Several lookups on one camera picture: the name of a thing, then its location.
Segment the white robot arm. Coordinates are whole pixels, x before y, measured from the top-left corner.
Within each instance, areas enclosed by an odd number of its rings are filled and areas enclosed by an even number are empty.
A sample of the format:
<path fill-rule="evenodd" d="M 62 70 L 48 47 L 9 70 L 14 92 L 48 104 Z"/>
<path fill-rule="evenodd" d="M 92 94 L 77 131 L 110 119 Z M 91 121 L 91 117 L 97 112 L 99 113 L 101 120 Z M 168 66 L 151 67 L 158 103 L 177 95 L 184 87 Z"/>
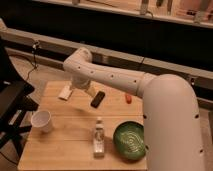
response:
<path fill-rule="evenodd" d="M 63 63 L 80 88 L 96 81 L 142 99 L 148 171 L 205 171 L 199 107 L 192 86 L 173 74 L 100 66 L 80 48 Z"/>

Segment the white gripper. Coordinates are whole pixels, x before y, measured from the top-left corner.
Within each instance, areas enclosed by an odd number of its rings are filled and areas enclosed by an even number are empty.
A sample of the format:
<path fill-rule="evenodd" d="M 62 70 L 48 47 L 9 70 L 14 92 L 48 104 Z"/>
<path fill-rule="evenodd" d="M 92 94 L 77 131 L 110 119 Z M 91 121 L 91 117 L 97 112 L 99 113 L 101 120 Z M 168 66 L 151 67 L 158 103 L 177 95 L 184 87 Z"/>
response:
<path fill-rule="evenodd" d="M 78 89 L 87 89 L 86 93 L 94 98 L 96 96 L 96 90 L 93 85 L 90 85 L 91 81 L 85 77 L 79 75 L 71 76 L 72 85 Z"/>

